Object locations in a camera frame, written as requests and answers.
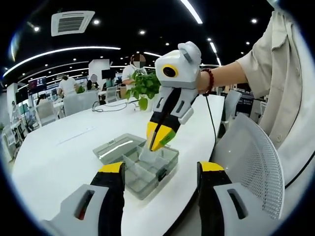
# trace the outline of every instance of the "beige shirt sleeve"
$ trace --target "beige shirt sleeve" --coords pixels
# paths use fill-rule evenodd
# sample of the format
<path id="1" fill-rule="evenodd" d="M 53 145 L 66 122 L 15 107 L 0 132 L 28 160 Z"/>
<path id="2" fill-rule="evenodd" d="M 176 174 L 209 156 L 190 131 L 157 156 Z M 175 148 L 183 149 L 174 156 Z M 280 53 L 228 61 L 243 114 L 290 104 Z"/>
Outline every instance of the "beige shirt sleeve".
<path id="1" fill-rule="evenodd" d="M 255 98 L 269 93 L 272 76 L 272 20 L 252 50 L 237 62 L 241 65 Z"/>

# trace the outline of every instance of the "computer monitor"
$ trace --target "computer monitor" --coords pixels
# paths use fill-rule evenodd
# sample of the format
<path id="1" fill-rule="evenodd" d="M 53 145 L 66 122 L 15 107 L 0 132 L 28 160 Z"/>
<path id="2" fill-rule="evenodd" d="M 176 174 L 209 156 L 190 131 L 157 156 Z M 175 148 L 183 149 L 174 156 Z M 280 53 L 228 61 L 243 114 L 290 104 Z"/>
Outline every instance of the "computer monitor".
<path id="1" fill-rule="evenodd" d="M 113 80 L 116 76 L 116 71 L 113 69 L 102 70 L 102 79 L 111 79 Z"/>
<path id="2" fill-rule="evenodd" d="M 34 94 L 47 89 L 46 76 L 29 81 L 29 93 Z"/>

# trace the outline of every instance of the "air conditioning vent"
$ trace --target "air conditioning vent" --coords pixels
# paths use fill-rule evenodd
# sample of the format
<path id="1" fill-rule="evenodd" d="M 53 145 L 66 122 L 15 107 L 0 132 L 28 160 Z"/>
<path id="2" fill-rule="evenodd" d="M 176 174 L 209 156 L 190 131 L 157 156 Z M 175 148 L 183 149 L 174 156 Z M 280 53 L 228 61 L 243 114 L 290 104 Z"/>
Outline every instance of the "air conditioning vent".
<path id="1" fill-rule="evenodd" d="M 84 33 L 94 14 L 94 11 L 68 11 L 52 15 L 51 36 Z"/>

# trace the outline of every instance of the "black cable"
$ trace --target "black cable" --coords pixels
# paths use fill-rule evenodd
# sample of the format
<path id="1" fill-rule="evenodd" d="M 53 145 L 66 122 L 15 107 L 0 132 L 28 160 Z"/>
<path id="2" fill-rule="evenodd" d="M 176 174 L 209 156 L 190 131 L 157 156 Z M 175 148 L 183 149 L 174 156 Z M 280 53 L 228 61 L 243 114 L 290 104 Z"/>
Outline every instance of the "black cable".
<path id="1" fill-rule="evenodd" d="M 208 105 L 209 113 L 210 113 L 210 116 L 211 116 L 211 122 L 212 122 L 212 126 L 213 126 L 213 132 L 214 132 L 214 134 L 215 134 L 215 145 L 216 145 L 216 144 L 217 144 L 217 134 L 216 134 L 215 125 L 213 124 L 211 109 L 210 109 L 210 105 L 209 105 L 209 101 L 208 101 L 208 97 L 207 97 L 207 96 L 206 96 L 206 100 L 207 100 L 207 105 Z"/>
<path id="2" fill-rule="evenodd" d="M 309 160 L 306 162 L 306 164 L 300 170 L 300 172 L 297 173 L 297 175 L 285 186 L 285 189 L 287 189 L 291 184 L 293 184 L 294 181 L 296 181 L 296 179 L 302 174 L 302 172 L 306 169 L 306 167 L 309 165 L 309 163 L 313 159 L 314 155 L 315 155 L 315 150 L 314 150 L 313 154 L 311 155 L 311 157 L 309 158 Z"/>

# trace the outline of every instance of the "hand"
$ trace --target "hand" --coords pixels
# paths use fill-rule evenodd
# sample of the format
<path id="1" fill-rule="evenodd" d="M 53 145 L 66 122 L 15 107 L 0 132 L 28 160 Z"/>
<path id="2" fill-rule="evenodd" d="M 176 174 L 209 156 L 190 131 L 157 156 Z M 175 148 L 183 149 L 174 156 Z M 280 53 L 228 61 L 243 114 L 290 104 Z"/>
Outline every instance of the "hand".
<path id="1" fill-rule="evenodd" d="M 196 79 L 196 86 L 199 94 L 204 94 L 208 91 L 210 82 L 210 76 L 208 72 L 201 71 L 199 72 L 197 79 Z"/>

